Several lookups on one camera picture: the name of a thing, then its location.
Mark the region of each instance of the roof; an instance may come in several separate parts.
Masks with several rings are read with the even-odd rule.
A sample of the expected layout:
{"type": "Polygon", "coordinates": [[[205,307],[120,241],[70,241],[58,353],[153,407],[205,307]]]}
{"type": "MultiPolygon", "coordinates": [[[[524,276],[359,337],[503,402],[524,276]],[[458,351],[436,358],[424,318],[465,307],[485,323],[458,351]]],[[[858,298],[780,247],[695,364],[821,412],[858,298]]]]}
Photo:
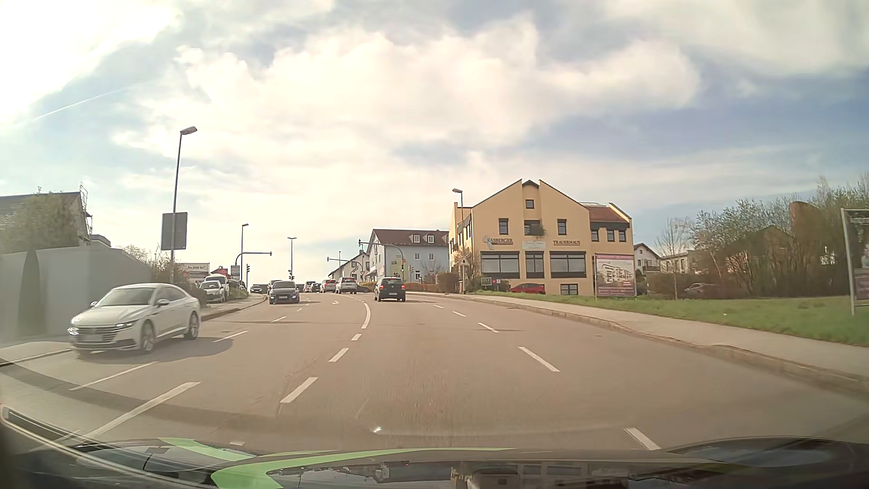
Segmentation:
{"type": "Polygon", "coordinates": [[[371,233],[377,236],[377,241],[385,245],[407,246],[446,246],[449,231],[419,230],[419,229],[374,229],[371,233]],[[413,236],[420,235],[420,242],[414,243],[413,236]],[[425,236],[434,234],[434,243],[426,241],[425,236]]]}

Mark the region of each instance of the road sign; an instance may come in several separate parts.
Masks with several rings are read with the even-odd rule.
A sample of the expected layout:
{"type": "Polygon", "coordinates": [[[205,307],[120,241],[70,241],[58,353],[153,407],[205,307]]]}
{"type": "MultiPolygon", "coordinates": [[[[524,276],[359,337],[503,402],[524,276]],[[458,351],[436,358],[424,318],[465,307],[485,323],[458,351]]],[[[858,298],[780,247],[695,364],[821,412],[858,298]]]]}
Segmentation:
{"type": "MultiPolygon", "coordinates": [[[[175,249],[187,249],[187,212],[176,212],[175,217],[175,249]]],[[[172,213],[163,214],[163,227],[160,232],[160,249],[172,249],[172,213]]]]}

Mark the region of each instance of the grass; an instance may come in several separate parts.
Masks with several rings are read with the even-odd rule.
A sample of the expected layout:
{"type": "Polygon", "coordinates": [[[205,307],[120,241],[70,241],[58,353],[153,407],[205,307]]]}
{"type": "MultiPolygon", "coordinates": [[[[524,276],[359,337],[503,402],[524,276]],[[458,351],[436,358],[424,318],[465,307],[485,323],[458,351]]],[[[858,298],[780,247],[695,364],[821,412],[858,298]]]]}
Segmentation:
{"type": "Polygon", "coordinates": [[[599,298],[478,291],[478,294],[586,305],[869,346],[869,311],[851,315],[848,297],[688,299],[599,298]]]}

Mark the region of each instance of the lamp post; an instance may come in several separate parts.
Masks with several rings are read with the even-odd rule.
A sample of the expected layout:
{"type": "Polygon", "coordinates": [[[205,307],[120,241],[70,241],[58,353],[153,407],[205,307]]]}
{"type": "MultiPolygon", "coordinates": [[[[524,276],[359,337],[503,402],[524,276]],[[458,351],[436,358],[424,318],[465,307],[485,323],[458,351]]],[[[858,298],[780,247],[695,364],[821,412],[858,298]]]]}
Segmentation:
{"type": "Polygon", "coordinates": [[[248,227],[250,224],[242,224],[242,266],[238,269],[238,279],[242,279],[242,269],[244,268],[244,228],[248,227]]]}
{"type": "Polygon", "coordinates": [[[181,139],[188,134],[196,132],[196,126],[191,125],[188,128],[182,129],[178,134],[178,160],[175,163],[175,191],[172,193],[172,238],[169,239],[172,250],[169,251],[169,283],[175,283],[175,219],[178,204],[178,171],[181,170],[181,139]]]}
{"type": "MultiPolygon", "coordinates": [[[[465,224],[465,192],[463,192],[460,189],[453,189],[453,192],[459,194],[459,207],[461,207],[461,226],[460,226],[461,227],[461,249],[462,249],[461,260],[464,261],[465,260],[465,251],[464,251],[465,250],[465,229],[464,229],[464,224],[465,224]]],[[[460,262],[459,266],[461,267],[461,293],[464,294],[464,293],[467,293],[467,287],[465,284],[465,265],[462,265],[460,262]]]]}
{"type": "Polygon", "coordinates": [[[289,239],[289,274],[290,279],[295,280],[295,270],[293,269],[293,241],[295,238],[287,236],[287,239],[289,239]]]}

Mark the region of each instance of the asphalt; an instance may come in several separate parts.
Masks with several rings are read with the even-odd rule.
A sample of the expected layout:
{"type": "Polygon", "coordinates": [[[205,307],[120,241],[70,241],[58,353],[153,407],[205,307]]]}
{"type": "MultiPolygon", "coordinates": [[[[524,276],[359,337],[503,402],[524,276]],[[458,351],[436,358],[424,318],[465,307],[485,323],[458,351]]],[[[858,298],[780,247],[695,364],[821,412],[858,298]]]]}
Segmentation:
{"type": "Polygon", "coordinates": [[[869,402],[672,345],[449,298],[302,294],[150,355],[0,368],[0,401],[93,438],[266,451],[637,449],[753,435],[869,442],[869,402]]]}

